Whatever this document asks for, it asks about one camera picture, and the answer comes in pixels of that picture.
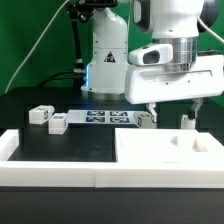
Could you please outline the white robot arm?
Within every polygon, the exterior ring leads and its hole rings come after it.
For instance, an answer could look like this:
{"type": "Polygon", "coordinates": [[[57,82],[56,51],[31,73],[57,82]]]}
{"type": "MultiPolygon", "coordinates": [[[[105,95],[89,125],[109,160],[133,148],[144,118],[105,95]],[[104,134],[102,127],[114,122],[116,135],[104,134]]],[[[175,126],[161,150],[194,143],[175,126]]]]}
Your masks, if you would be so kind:
{"type": "Polygon", "coordinates": [[[201,16],[216,5],[216,0],[133,0],[134,23],[152,42],[129,52],[125,21],[106,3],[92,2],[93,58],[82,91],[145,104],[153,122],[156,103],[192,99],[189,117],[196,118],[205,97],[224,92],[222,56],[197,50],[201,16]]]}

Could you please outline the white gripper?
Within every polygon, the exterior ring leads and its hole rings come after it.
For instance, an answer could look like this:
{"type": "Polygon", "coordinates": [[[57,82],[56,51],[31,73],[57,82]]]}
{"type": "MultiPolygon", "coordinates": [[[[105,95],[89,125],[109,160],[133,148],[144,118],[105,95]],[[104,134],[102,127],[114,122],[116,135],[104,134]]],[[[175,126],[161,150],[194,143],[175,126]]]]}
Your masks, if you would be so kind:
{"type": "Polygon", "coordinates": [[[224,92],[223,56],[199,56],[190,71],[165,72],[162,66],[131,65],[125,80],[125,98],[131,104],[145,104],[157,122],[157,102],[194,99],[190,120],[198,117],[203,97],[224,92]]]}

